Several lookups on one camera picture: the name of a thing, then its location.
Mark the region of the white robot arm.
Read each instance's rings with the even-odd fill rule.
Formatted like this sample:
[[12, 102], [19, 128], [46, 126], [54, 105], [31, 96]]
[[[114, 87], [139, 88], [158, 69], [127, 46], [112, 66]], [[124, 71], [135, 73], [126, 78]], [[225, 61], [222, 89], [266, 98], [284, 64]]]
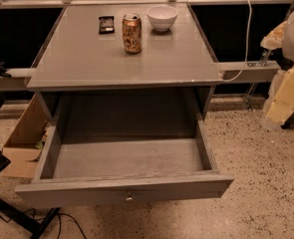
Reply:
[[[269, 50], [281, 48], [283, 57], [294, 63], [294, 11], [262, 39], [260, 46]], [[280, 127], [293, 115], [294, 65], [285, 73], [275, 75], [263, 110], [262, 125], [267, 129]]]

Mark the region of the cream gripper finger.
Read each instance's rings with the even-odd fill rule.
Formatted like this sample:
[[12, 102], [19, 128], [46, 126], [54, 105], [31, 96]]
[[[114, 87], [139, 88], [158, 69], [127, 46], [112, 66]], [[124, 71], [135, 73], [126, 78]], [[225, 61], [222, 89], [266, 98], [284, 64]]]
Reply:
[[267, 36], [262, 39], [260, 46], [268, 50], [281, 48], [286, 25], [287, 22], [284, 21], [276, 26], [272, 31], [269, 32]]
[[279, 70], [269, 89], [269, 98], [263, 107], [262, 126], [266, 129], [279, 128], [294, 113], [294, 67]]

